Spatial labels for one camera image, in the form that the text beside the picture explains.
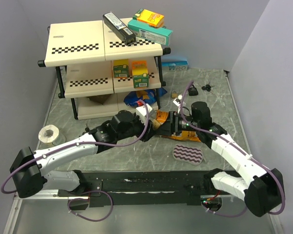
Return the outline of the black key bunch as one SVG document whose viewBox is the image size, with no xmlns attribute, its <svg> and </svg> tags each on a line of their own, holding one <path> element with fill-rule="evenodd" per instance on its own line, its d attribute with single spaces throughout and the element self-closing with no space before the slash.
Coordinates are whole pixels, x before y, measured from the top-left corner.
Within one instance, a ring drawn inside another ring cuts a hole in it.
<svg viewBox="0 0 293 234">
<path fill-rule="evenodd" d="M 209 92 L 209 93 L 213 94 L 213 92 L 211 91 L 213 87 L 214 87 L 214 85 L 212 86 L 210 84 L 205 84 L 205 85 L 201 86 L 201 89 L 203 91 L 206 91 L 206 92 Z"/>
</svg>

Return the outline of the large brass long-shackle padlock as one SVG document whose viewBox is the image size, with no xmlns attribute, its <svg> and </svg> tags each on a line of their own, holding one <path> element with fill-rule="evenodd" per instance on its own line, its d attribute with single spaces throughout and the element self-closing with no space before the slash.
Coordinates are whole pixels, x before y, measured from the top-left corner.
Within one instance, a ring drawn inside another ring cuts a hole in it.
<svg viewBox="0 0 293 234">
<path fill-rule="evenodd" d="M 157 130 L 160 126 L 161 126 L 161 123 L 158 122 L 157 120 L 154 119 L 154 120 L 152 121 L 152 128 L 153 128 L 154 130 Z"/>
</svg>

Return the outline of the small brass padlock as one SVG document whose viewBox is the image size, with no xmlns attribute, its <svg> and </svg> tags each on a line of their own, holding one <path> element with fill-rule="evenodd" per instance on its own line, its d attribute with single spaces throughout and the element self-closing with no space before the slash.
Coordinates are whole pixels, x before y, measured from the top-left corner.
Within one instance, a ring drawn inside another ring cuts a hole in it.
<svg viewBox="0 0 293 234">
<path fill-rule="evenodd" d="M 171 98 L 178 98 L 179 94 L 176 91 L 171 92 Z"/>
</svg>

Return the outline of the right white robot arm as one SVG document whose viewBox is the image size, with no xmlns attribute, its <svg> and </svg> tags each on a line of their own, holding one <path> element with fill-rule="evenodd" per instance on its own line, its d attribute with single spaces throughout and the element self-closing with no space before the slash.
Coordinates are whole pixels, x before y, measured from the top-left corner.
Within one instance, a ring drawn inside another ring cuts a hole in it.
<svg viewBox="0 0 293 234">
<path fill-rule="evenodd" d="M 243 150 L 220 125 L 212 121 L 205 102 L 191 105 L 189 115 L 182 112 L 157 111 L 160 123 L 157 133 L 166 137 L 179 137 L 183 132 L 195 134 L 198 140 L 220 155 L 240 175 L 234 177 L 221 169 L 205 174 L 204 190 L 215 194 L 218 190 L 229 193 L 246 204 L 257 217 L 279 215 L 285 208 L 283 175 L 270 170 Z"/>
</svg>

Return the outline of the black keys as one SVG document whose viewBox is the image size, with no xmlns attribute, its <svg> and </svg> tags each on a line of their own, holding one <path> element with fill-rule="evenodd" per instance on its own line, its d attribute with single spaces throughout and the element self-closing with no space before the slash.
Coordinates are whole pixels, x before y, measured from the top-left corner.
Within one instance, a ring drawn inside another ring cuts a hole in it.
<svg viewBox="0 0 293 234">
<path fill-rule="evenodd" d="M 86 133 L 88 133 L 90 131 L 90 128 L 88 127 L 88 125 L 86 125 L 84 130 L 85 130 Z"/>
</svg>

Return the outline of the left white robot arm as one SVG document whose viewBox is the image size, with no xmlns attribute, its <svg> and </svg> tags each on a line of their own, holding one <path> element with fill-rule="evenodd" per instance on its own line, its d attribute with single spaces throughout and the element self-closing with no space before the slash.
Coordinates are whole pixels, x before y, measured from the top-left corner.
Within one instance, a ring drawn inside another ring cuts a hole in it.
<svg viewBox="0 0 293 234">
<path fill-rule="evenodd" d="M 96 155 L 120 147 L 120 140 L 137 137 L 148 141 L 151 111 L 122 110 L 111 120 L 89 130 L 75 140 L 44 150 L 21 149 L 10 167 L 10 175 L 20 198 L 31 197 L 42 190 L 65 190 L 76 196 L 86 192 L 85 177 L 79 170 L 60 172 L 55 169 L 84 156 Z"/>
</svg>

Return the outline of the black Kaijing padlock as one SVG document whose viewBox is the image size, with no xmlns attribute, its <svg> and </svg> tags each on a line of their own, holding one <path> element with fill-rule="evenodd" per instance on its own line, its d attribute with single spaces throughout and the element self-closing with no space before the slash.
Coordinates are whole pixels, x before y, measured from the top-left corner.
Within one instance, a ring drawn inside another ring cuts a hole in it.
<svg viewBox="0 0 293 234">
<path fill-rule="evenodd" d="M 188 95 L 189 96 L 197 96 L 198 95 L 198 90 L 197 88 L 194 86 L 194 85 L 191 85 L 189 88 L 188 88 Z"/>
</svg>

